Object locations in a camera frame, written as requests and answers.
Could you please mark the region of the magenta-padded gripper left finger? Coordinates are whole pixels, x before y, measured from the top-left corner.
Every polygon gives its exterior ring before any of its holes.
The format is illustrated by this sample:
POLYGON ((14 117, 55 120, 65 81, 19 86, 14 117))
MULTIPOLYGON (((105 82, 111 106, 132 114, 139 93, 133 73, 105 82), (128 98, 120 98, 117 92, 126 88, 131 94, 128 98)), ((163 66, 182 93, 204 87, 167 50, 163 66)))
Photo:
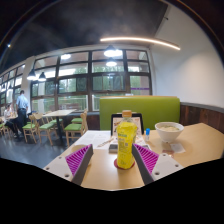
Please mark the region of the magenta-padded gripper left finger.
POLYGON ((93 146, 87 145, 67 156, 56 157, 44 170, 81 185, 92 156, 93 146))

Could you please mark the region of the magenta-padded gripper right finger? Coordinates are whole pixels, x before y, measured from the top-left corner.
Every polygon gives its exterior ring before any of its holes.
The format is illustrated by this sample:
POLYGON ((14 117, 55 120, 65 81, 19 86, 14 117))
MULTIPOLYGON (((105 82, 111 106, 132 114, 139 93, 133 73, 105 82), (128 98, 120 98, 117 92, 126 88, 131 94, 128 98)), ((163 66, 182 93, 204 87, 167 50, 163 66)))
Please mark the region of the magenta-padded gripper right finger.
POLYGON ((132 154, 145 185, 183 169, 183 166, 168 154, 157 154, 137 144, 132 145, 132 154))

